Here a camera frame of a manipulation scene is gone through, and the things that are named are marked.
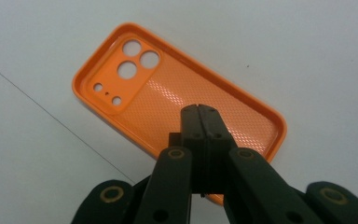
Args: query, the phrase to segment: thin dark line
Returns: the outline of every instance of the thin dark line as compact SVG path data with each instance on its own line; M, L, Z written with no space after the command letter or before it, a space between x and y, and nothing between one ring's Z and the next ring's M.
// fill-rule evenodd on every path
M22 92L22 94L24 94L26 97L28 97L28 99L30 99L31 101L33 101L36 105L38 105L41 109L43 109L46 113L48 113L53 119L55 119L57 122L59 122L66 130L68 130L71 134L73 134L78 140L80 140L82 143L84 143L84 145L86 145L87 147L89 147L90 149L92 149L95 153L97 153L97 155L99 155L101 158L103 158L105 161L107 161L111 166L113 166L114 168L116 168L122 175L126 176L131 182L132 184L134 184L134 181L131 180L127 175L125 175L123 172L121 172L112 162L110 162L109 160L107 160L103 155L101 155L97 150L95 150L92 146L90 146L88 143L86 143L83 139L81 139L77 134L75 134L72 130L70 130L66 125L64 125L61 121L59 121L56 117L54 117L52 114L50 114L45 107L43 107L42 105L40 105L36 100L34 100L31 96L29 96L27 93L25 93L25 91L23 91L22 89L20 89L16 84L14 84L10 79L8 79L7 77L5 77L2 73L0 73L0 76L2 78L4 78L6 81L8 81L11 85L13 85L17 90L19 90L20 92Z

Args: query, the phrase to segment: smartphone case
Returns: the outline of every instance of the smartphone case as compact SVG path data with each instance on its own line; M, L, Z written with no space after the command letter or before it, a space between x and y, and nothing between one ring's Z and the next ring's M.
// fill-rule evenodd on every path
M128 44L138 50L126 51ZM122 75L126 69L130 74ZM286 134L277 111L134 23L104 40L77 72L73 91L155 158L168 146L169 133L180 132L180 110L187 105L216 108L237 145L267 161ZM221 195L211 199L222 203Z

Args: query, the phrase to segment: textured orange surface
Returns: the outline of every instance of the textured orange surface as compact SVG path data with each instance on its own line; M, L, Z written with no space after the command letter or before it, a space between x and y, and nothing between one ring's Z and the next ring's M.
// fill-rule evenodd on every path
M129 40L141 45L135 56L123 53ZM147 69L140 56L150 50L156 52L159 62ZM136 65L134 77L118 76L117 67L123 62ZM103 89L94 90L96 84ZM237 145L257 150L268 161L286 133L278 112L135 24L123 24L103 42L76 74L73 90L154 157L167 147L169 133L180 132L180 110L187 105L216 108ZM112 100L117 96L121 103L114 105ZM219 195L211 198L222 203Z

